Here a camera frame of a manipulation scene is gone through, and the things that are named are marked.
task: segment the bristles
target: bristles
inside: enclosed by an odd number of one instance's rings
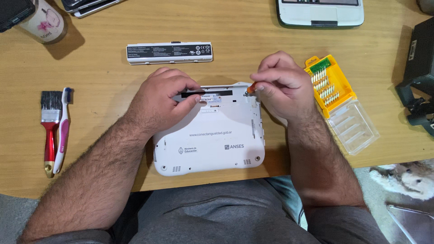
[[[66,87],[65,92],[66,92],[66,97],[64,102],[71,103],[71,93],[73,92],[73,90],[70,87]]]
[[[59,91],[42,91],[41,92],[41,109],[62,109],[62,92]]]

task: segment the floor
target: floor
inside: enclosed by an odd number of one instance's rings
[[[391,244],[411,244],[389,215],[386,204],[434,213],[434,198],[420,201],[399,193],[385,191],[369,177],[369,168],[355,169],[355,173],[362,186],[366,204],[389,242]],[[14,198],[0,194],[0,244],[15,243],[36,205],[37,200]],[[393,212],[402,221],[417,244],[434,243],[434,234],[432,234],[434,233],[434,224],[429,217],[397,210]],[[302,222],[302,227],[307,227],[306,222]]]

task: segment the wooden desk surface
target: wooden desk surface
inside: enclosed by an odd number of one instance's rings
[[[163,66],[129,65],[125,47],[134,43],[212,42],[213,62],[170,65],[201,85],[250,82],[262,58],[278,50],[301,66],[313,55],[332,54],[381,135],[357,156],[347,155],[351,165],[433,158],[433,138],[408,124],[394,90],[403,76],[411,29],[429,16],[414,0],[364,0],[364,5],[365,22],[349,30],[283,28],[275,0],[128,0],[81,20],[65,14],[68,34],[50,46],[15,29],[0,34],[0,193],[37,198],[51,182],[43,169],[40,91],[75,89],[65,165],[122,116],[142,81]],[[133,190],[288,174],[285,129],[263,115],[261,166],[164,177],[148,154]]]

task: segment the touchpad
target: touchpad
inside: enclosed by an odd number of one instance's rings
[[[310,20],[338,21],[335,7],[310,7]]]

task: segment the white dog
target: white dog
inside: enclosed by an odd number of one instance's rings
[[[434,158],[371,168],[371,178],[386,190],[428,200],[434,197]]]

